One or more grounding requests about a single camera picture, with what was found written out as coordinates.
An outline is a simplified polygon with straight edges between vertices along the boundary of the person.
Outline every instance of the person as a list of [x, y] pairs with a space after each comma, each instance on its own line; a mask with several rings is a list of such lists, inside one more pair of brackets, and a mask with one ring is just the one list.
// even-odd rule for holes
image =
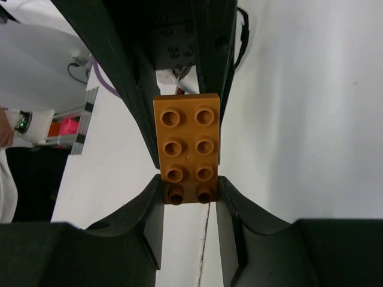
[[68, 152], [11, 147], [13, 140], [0, 108], [0, 222], [50, 221]]

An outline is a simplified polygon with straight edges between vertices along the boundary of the pink container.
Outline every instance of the pink container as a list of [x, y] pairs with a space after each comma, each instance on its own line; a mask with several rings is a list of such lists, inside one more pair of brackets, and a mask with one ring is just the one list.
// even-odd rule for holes
[[72, 118], [64, 118], [61, 122], [59, 136], [73, 135], [78, 130], [78, 121]]

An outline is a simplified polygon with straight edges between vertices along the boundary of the black pants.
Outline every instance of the black pants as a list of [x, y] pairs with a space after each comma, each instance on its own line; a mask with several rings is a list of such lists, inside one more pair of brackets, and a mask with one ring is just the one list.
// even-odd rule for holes
[[13, 222], [50, 221], [68, 152], [52, 148], [5, 152], [19, 194]]

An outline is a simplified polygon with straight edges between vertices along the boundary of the lego brick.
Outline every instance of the lego brick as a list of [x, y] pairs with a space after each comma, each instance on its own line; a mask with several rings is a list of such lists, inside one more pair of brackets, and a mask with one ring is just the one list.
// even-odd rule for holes
[[216, 201], [218, 95], [155, 97], [154, 118], [165, 204]]

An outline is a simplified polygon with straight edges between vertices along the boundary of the person's arm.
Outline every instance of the person's arm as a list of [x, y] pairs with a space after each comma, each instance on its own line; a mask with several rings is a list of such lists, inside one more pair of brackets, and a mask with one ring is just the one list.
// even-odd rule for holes
[[7, 115], [0, 107], [0, 148], [8, 148], [13, 143], [13, 129], [11, 128]]

